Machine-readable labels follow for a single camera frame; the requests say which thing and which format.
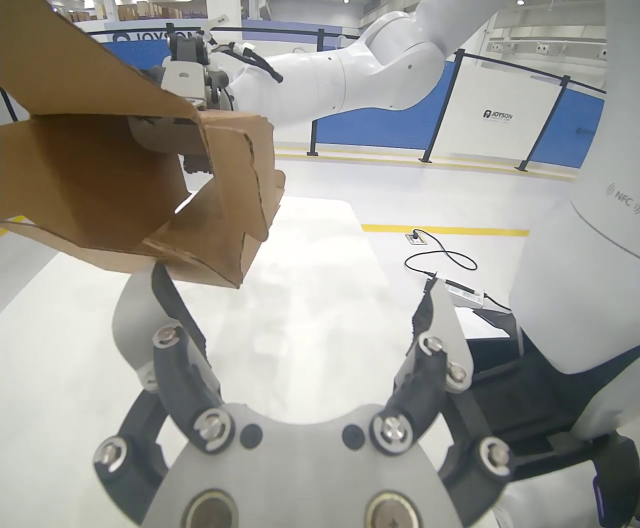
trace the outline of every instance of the blue wall panel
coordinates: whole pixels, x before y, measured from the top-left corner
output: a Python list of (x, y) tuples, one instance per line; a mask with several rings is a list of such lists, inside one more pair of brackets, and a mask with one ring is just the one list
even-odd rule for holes
[(426, 148), (444, 102), (453, 62), (431, 93), (406, 110), (363, 108), (318, 121), (317, 142), (370, 147)]
[(106, 42), (104, 44), (117, 58), (136, 68), (148, 70), (160, 65), (167, 55), (166, 40), (132, 40), (131, 42)]
[(581, 167), (603, 106), (604, 101), (598, 97), (566, 90), (531, 160)]

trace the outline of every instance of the white table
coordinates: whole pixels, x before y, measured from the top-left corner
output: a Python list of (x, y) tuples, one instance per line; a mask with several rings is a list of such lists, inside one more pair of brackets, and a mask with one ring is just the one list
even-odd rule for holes
[[(126, 280), (59, 254), (0, 313), (3, 525), (128, 526), (92, 467), (140, 392), (111, 336)], [(178, 289), (225, 400), (287, 422), (384, 403), (411, 340), (344, 202), (285, 198), (240, 290)], [(184, 439), (171, 424), (160, 438), (172, 463)], [(450, 442), (440, 420), (421, 444), (439, 467)]]

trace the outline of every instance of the black railing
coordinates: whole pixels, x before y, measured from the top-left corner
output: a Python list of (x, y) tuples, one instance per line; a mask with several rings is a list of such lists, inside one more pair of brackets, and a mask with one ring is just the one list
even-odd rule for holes
[[(191, 26), (176, 26), (176, 31), (201, 31), (200, 27), (191, 27)], [(277, 28), (230, 28), (228, 26), (218, 26), (216, 28), (211, 29), (210, 31), (246, 31), (248, 33), (280, 33), (283, 35), (307, 35), (307, 36), (315, 36), (319, 37), (319, 32), (323, 31), (325, 37), (340, 37), (343, 36), (345, 38), (350, 38), (352, 40), (358, 40), (358, 36), (356, 35), (344, 35), (343, 33), (329, 33), (325, 31), (323, 28), (318, 29), (318, 31), (311, 31), (309, 29), (277, 29)], [(89, 35), (112, 35), (115, 33), (136, 33), (144, 31), (145, 33), (151, 31), (166, 31), (166, 27), (164, 28), (119, 28), (119, 29), (105, 29), (104, 31), (87, 31)]]
[[(89, 31), (87, 32), (89, 35), (117, 35), (119, 33), (135, 33), (135, 32), (139, 32), (139, 31), (144, 31), (145, 33), (147, 32), (152, 32), (152, 31), (166, 31), (166, 27), (163, 28), (118, 28), (118, 29), (106, 29), (104, 31)], [(175, 28), (176, 31), (192, 31), (192, 32), (196, 32), (196, 31), (200, 31), (201, 27), (192, 27), (192, 26), (184, 26), (184, 27), (176, 27)], [(220, 27), (216, 27), (213, 28), (211, 31), (235, 31), (235, 32), (240, 32), (240, 31), (245, 31), (245, 32), (249, 32), (249, 33), (280, 33), (280, 34), (284, 34), (284, 35), (305, 35), (305, 36), (315, 36), (316, 37), (316, 49), (318, 51), (323, 51), (324, 50), (324, 40), (325, 38), (338, 38), (338, 37), (345, 37), (351, 40), (357, 40), (358, 36), (356, 35), (344, 35), (342, 33), (330, 33), (325, 31), (323, 28), (319, 28), (317, 31), (311, 31), (311, 30), (307, 30), (307, 29), (276, 29), (276, 28), (230, 28), (227, 26), (220, 26)], [(545, 121), (544, 126), (542, 127), (542, 130), (540, 131), (540, 133), (538, 134), (538, 137), (536, 138), (536, 141), (534, 142), (534, 145), (531, 148), (531, 151), (529, 152), (529, 155), (527, 156), (526, 159), (523, 159), (522, 162), (520, 163), (519, 166), (517, 166), (516, 168), (520, 171), (526, 172), (526, 167), (527, 164), (529, 163), (529, 161), (531, 160), (532, 156), (534, 155), (534, 152), (536, 150), (536, 147), (538, 146), (538, 144), (540, 143), (540, 140), (542, 139), (542, 136), (544, 134), (544, 132), (547, 130), (547, 127), (558, 107), (558, 105), (560, 104), (560, 101), (562, 99), (562, 96), (564, 95), (564, 92), (567, 88), (567, 86), (569, 84), (575, 84), (576, 86), (581, 86), (583, 88), (587, 88), (588, 90), (593, 90), (594, 92), (598, 92), (598, 93), (606, 93), (605, 90), (602, 90), (601, 88), (596, 88), (595, 86), (590, 86), (589, 84), (585, 84), (585, 83), (580, 83), (578, 81), (573, 81), (571, 80), (571, 78), (569, 76), (559, 76), (556, 74), (552, 74), (549, 72), (544, 72), (542, 70), (536, 70), (535, 68), (529, 68), (527, 66), (522, 66), (519, 64), (513, 64), (510, 62), (506, 62), (506, 61), (502, 61), (499, 59), (493, 59), (491, 57), (484, 57), (481, 55), (474, 55), (472, 53), (467, 53), (465, 52), (464, 49), (458, 49), (455, 53), (455, 61), (454, 61), (454, 69), (453, 69), (453, 73), (451, 75), (451, 80), (449, 81), (449, 85), (447, 87), (447, 92), (445, 94), (445, 99), (443, 101), (442, 104), (442, 108), (440, 110), (440, 114), (438, 116), (438, 121), (436, 122), (436, 126), (435, 129), (433, 131), (433, 134), (431, 135), (430, 139), (429, 139), (429, 145), (427, 146), (426, 150), (424, 151), (424, 154), (422, 155), (422, 157), (420, 158), (420, 161), (422, 161), (423, 163), (431, 163), (430, 161), (430, 156), (431, 156), (431, 152), (433, 151), (433, 147), (435, 146), (436, 143), (436, 139), (438, 138), (438, 132), (440, 131), (440, 126), (442, 125), (442, 121), (444, 120), (445, 114), (447, 112), (447, 107), (449, 105), (449, 99), (451, 98), (451, 94), (453, 93), (455, 84), (456, 84), (456, 79), (458, 78), (458, 72), (460, 71), (460, 67), (462, 64), (462, 61), (464, 58), (471, 58), (471, 59), (477, 59), (477, 60), (481, 60), (484, 62), (490, 62), (493, 64), (500, 64), (503, 66), (506, 66), (508, 68), (515, 68), (517, 70), (523, 70), (529, 73), (533, 73), (533, 74), (538, 74), (538, 75), (543, 75), (545, 77), (549, 77), (551, 79), (557, 79), (558, 81), (560, 81), (560, 92), (557, 96), (557, 99), (553, 105), (553, 107), (551, 108), (549, 115), (547, 117), (547, 120)], [(13, 121), (17, 121), (18, 118), (16, 117), (16, 113), (15, 110), (13, 109), (13, 106), (11, 104), (11, 101), (9, 99), (9, 97), (7, 96), (7, 93), (0, 88), (0, 93), (2, 95), (2, 98), (4, 100), (4, 103), (6, 104), (7, 110), (9, 111), (9, 115), (11, 116)], [(307, 152), (308, 156), (317, 156), (317, 150), (316, 150), (316, 144), (317, 144), (317, 120), (314, 120), (312, 122), (311, 125), (311, 141), (310, 141), (310, 145), (309, 145), (309, 150)]]
[(542, 126), (542, 129), (540, 130), (540, 133), (538, 134), (538, 137), (536, 138), (536, 141), (534, 142), (533, 146), (531, 147), (531, 150), (529, 151), (529, 155), (527, 156), (526, 159), (523, 159), (520, 162), (520, 165), (518, 165), (516, 167), (516, 169), (518, 169), (521, 172), (527, 172), (527, 164), (529, 163), (529, 161), (531, 161), (531, 158), (533, 157), (533, 154), (536, 151), (536, 148), (538, 147), (538, 144), (540, 143), (540, 140), (542, 139), (542, 136), (544, 135), (545, 131), (547, 130), (547, 127), (549, 126), (549, 123), (551, 122), (552, 117), (554, 116), (554, 113), (556, 112), (556, 109), (558, 108), (558, 105), (560, 105), (560, 101), (562, 100), (562, 97), (567, 89), (567, 86), (569, 84), (575, 84), (576, 86), (581, 86), (583, 88), (588, 88), (589, 90), (593, 90), (594, 92), (598, 92), (598, 93), (606, 93), (605, 90), (602, 90), (600, 88), (596, 88), (595, 86), (591, 86), (589, 84), (585, 84), (585, 83), (580, 83), (578, 81), (572, 81), (571, 78), (569, 76), (559, 76), (556, 74), (552, 74), (549, 72), (544, 72), (542, 70), (536, 70), (535, 68), (529, 68), (528, 66), (522, 66), (520, 64), (513, 64), (507, 61), (502, 61), (500, 59), (493, 59), (491, 57), (483, 57), (481, 55), (474, 55), (472, 53), (467, 53), (464, 49), (458, 49), (458, 51), (456, 51), (455, 53), (456, 55), (456, 60), (454, 62), (454, 69), (453, 69), (453, 74), (451, 75), (451, 80), (449, 81), (449, 85), (447, 87), (447, 94), (445, 96), (444, 99), (444, 103), (442, 104), (442, 110), (440, 111), (440, 115), (438, 116), (438, 122), (436, 123), (436, 127), (435, 130), (433, 131), (433, 135), (429, 141), (429, 146), (427, 147), (427, 150), (424, 151), (424, 154), (422, 155), (420, 159), (420, 161), (422, 161), (423, 163), (431, 163), (431, 161), (429, 160), (429, 157), (431, 156), (431, 151), (433, 150), (433, 147), (436, 143), (436, 139), (438, 138), (438, 132), (440, 131), (440, 125), (442, 124), (442, 120), (444, 119), (445, 113), (447, 111), (447, 106), (449, 105), (449, 99), (451, 98), (451, 94), (453, 93), (453, 88), (456, 84), (456, 79), (458, 78), (458, 71), (460, 70), (460, 65), (462, 63), (462, 59), (467, 57), (470, 59), (477, 59), (477, 60), (481, 60), (484, 62), (490, 62), (493, 64), (500, 64), (503, 66), (507, 66), (509, 68), (515, 68), (517, 70), (523, 70), (529, 73), (533, 73), (533, 74), (538, 74), (538, 75), (543, 75), (545, 77), (549, 77), (551, 79), (557, 79), (560, 81), (559, 85), (560, 85), (560, 92), (558, 93), (558, 96), (556, 98), (556, 101), (554, 102), (554, 105), (551, 107), (551, 110), (549, 111), (549, 115), (547, 116), (547, 120), (545, 121), (545, 124)]

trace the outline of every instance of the yellow floor line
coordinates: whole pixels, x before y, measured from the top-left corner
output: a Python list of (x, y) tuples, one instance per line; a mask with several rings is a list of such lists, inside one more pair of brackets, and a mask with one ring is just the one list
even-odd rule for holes
[(434, 225), (380, 225), (362, 224), (362, 230), (368, 233), (410, 233), (413, 229), (422, 229), (438, 235), (480, 235), (497, 237), (525, 237), (526, 229), (499, 229), (495, 227), (443, 227)]
[[(14, 222), (24, 222), (26, 220), (26, 217), (24, 217), (24, 216), (16, 216), (15, 218), (12, 218), (12, 220)], [(7, 233), (9, 233), (9, 231), (7, 231), (6, 229), (0, 229), (0, 237), (3, 237)]]
[(406, 165), (414, 165), (414, 166), (422, 166), (425, 168), (429, 167), (449, 167), (449, 168), (457, 168), (457, 169), (465, 169), (465, 170), (484, 170), (489, 172), (501, 172), (505, 174), (513, 174), (519, 176), (528, 176), (534, 178), (544, 178), (548, 180), (559, 180), (563, 182), (573, 182), (575, 181), (575, 177), (572, 176), (560, 176), (559, 174), (549, 174), (546, 172), (520, 172), (515, 167), (512, 169), (502, 168), (502, 167), (491, 167), (491, 166), (482, 166), (482, 165), (467, 165), (461, 163), (440, 163), (438, 161), (434, 161), (431, 164), (422, 163), (421, 161), (412, 160), (412, 159), (380, 159), (373, 157), (349, 157), (349, 156), (305, 156), (302, 154), (280, 154), (276, 152), (276, 157), (286, 157), (290, 159), (306, 159), (308, 161), (320, 161), (323, 159), (328, 159), (331, 161), (359, 161), (362, 163), (386, 163), (386, 164), (406, 164)]
[[(308, 148), (307, 147), (285, 147), (283, 145), (276, 145), (275, 149), (276, 149), (276, 154), (278, 156), (282, 156), (283, 154), (278, 154), (277, 149), (280, 148), (282, 150), (304, 150), (307, 151)], [(412, 159), (416, 159), (416, 155), (415, 154), (400, 154), (398, 152), (368, 152), (365, 150), (334, 150), (334, 149), (330, 149), (330, 148), (321, 148), (320, 149), (322, 152), (327, 152), (329, 154), (356, 154), (359, 156), (362, 155), (370, 155), (370, 156), (399, 156), (399, 157), (410, 157)], [(464, 157), (449, 157), (449, 156), (433, 156), (434, 159), (446, 159), (448, 161), (464, 161), (466, 163), (468, 162), (475, 162), (475, 163), (488, 163), (489, 165), (505, 165), (507, 167), (514, 167), (514, 164), (516, 164), (516, 161), (489, 161), (489, 160), (485, 160), (485, 159), (474, 159), (474, 158), (464, 158)]]

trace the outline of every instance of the torn cardboard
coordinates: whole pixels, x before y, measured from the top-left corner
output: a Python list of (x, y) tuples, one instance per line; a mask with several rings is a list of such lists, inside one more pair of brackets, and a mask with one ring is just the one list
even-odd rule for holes
[[(45, 0), (0, 0), (0, 63), (0, 86), (31, 114), (0, 127), (0, 227), (104, 269), (160, 260), (176, 279), (239, 287), (284, 192), (265, 118), (198, 112)], [(144, 148), (132, 116), (198, 131), (188, 147), (208, 155), (215, 178), (178, 213), (185, 146)], [(33, 224), (7, 220), (20, 215)]]

